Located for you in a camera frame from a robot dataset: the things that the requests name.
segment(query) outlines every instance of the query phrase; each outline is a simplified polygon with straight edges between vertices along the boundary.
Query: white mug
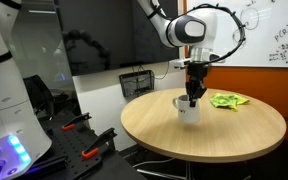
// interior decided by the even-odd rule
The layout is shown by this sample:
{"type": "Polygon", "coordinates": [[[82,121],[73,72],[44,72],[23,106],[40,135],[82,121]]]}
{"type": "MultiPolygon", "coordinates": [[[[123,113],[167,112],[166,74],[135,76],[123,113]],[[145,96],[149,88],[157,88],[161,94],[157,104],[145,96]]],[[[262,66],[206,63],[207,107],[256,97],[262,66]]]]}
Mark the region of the white mug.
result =
{"type": "Polygon", "coordinates": [[[200,106],[198,101],[195,107],[190,107],[188,95],[173,99],[173,105],[178,109],[178,119],[184,123],[192,124],[200,120],[200,106]]]}

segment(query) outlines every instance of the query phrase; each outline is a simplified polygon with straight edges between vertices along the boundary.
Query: green cloth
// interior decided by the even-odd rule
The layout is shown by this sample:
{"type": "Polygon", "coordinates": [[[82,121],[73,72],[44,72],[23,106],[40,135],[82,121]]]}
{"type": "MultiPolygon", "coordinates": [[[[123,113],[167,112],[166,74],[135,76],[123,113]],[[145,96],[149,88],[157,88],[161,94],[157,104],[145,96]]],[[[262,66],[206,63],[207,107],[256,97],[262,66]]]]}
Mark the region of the green cloth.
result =
{"type": "Polygon", "coordinates": [[[249,102],[250,100],[243,98],[238,94],[221,94],[216,93],[211,98],[211,103],[215,107],[228,107],[233,111],[237,111],[237,105],[244,104],[249,102]]]}

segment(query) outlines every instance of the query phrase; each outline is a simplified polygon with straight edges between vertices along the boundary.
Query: mug handle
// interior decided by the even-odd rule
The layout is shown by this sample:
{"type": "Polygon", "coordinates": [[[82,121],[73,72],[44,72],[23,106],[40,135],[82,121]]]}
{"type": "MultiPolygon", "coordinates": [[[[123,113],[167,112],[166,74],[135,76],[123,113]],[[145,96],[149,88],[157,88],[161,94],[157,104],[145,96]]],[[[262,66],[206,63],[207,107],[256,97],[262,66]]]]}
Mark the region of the mug handle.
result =
{"type": "Polygon", "coordinates": [[[177,98],[174,98],[173,99],[173,106],[176,108],[176,109],[178,109],[178,103],[177,103],[178,101],[177,101],[177,98]]]}

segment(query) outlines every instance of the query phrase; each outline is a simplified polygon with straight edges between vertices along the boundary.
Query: black chair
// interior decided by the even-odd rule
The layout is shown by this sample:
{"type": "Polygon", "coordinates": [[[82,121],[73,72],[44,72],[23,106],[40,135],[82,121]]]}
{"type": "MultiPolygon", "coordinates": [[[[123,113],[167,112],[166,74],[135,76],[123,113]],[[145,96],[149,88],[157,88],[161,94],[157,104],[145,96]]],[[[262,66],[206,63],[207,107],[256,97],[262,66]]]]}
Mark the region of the black chair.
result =
{"type": "Polygon", "coordinates": [[[23,78],[23,80],[36,115],[44,111],[46,116],[53,118],[60,109],[65,107],[68,95],[62,93],[53,96],[38,75],[23,78]]]}

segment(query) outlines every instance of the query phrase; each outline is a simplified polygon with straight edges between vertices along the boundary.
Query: blue light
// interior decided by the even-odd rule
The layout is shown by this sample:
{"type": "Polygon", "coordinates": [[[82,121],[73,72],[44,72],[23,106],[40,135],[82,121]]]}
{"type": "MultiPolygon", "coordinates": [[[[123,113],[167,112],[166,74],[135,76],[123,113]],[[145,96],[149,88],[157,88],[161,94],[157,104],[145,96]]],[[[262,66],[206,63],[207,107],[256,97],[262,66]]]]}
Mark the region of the blue light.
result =
{"type": "Polygon", "coordinates": [[[17,152],[18,154],[21,154],[21,153],[23,153],[23,152],[26,152],[25,149],[24,149],[24,147],[23,147],[22,145],[16,147],[15,150],[16,150],[16,152],[17,152]]]}
{"type": "Polygon", "coordinates": [[[23,162],[30,162],[31,161],[31,158],[30,158],[30,156],[27,153],[22,154],[20,156],[21,156],[21,159],[22,159],[23,162]]]}
{"type": "Polygon", "coordinates": [[[24,163],[31,162],[31,158],[28,155],[28,153],[26,152],[26,150],[23,147],[23,145],[20,142],[20,140],[14,135],[10,135],[8,137],[8,139],[9,139],[11,145],[13,146],[13,148],[15,149],[15,151],[17,152],[17,154],[20,156],[22,162],[24,162],[24,163]]]}
{"type": "Polygon", "coordinates": [[[62,80],[65,80],[65,76],[64,76],[64,74],[62,74],[62,80]]]}
{"type": "Polygon", "coordinates": [[[11,142],[11,144],[12,144],[13,146],[16,146],[16,145],[18,145],[18,144],[21,144],[20,141],[18,140],[18,138],[17,138],[16,136],[11,135],[11,136],[9,136],[8,139],[10,140],[10,142],[11,142]]]}

